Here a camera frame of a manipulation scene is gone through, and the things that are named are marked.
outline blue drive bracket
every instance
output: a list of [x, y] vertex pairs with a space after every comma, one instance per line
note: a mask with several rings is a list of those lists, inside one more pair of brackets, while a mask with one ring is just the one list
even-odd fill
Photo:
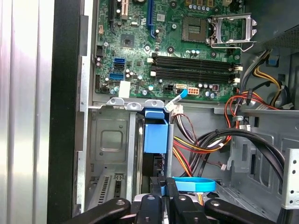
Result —
[[163, 109], [145, 109], [144, 152], [166, 153], [168, 123]]

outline green circuit board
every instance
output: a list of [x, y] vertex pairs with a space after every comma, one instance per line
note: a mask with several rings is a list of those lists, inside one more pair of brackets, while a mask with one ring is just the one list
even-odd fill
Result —
[[[240, 50], [213, 49], [206, 44], [205, 39], [210, 32], [208, 23], [192, 26], [192, 22], [196, 24], [198, 20], [200, 23], [213, 15], [241, 14], [244, 6], [232, 10], [231, 7], [222, 5], [223, 0], [122, 0], [128, 1], [128, 15], [124, 19], [123, 5], [116, 2], [111, 22], [111, 1], [113, 0], [99, 0], [98, 5], [96, 45], [100, 46], [102, 57], [99, 59], [99, 66], [95, 66], [96, 93], [118, 95], [120, 80], [111, 78], [111, 73], [123, 74], [124, 80], [131, 82], [130, 98], [174, 98], [179, 93], [175, 88], [176, 84], [198, 88], [199, 80], [151, 76], [148, 58], [151, 58], [152, 53], [170, 58], [240, 62]], [[152, 1], [152, 30], [159, 30], [156, 36], [153, 36], [151, 27], [148, 26], [148, 4]], [[117, 14], [117, 9], [120, 9], [121, 15]], [[242, 20], [223, 22], [222, 39], [241, 39], [243, 26]], [[190, 38], [190, 34], [194, 35], [192, 40], [186, 40]], [[125, 59], [124, 67], [120, 70], [113, 66], [115, 58]], [[128, 70], [131, 72], [130, 76], [126, 76]], [[215, 84], [217, 89], [199, 88], [199, 94], [188, 95], [186, 99], [226, 102], [234, 94], [231, 83], [204, 83]], [[173, 90], [165, 91], [165, 85], [173, 86]]]

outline ram slot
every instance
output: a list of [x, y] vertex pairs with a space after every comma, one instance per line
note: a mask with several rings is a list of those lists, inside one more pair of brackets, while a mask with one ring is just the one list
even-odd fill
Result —
[[228, 83], [234, 80], [235, 74], [156, 68], [156, 78], [194, 80], [198, 82]]
[[235, 68], [231, 63], [215, 62], [200, 59], [157, 56], [154, 62], [159, 67], [185, 68], [230, 72]]

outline motherboard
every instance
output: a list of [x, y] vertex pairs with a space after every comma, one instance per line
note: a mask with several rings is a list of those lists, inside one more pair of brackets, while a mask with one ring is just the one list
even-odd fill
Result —
[[[235, 90], [241, 51], [212, 48], [213, 16], [242, 14], [242, 0], [99, 0], [95, 91], [130, 98], [226, 102]], [[243, 20], [227, 20], [221, 38], [242, 39]]]

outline blue latch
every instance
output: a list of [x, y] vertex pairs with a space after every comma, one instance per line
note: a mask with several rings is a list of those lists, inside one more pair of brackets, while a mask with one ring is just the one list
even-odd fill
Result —
[[166, 153], [168, 123], [162, 109], [145, 109], [144, 152]]
[[211, 192], [216, 190], [216, 182], [201, 177], [173, 177], [178, 191]]

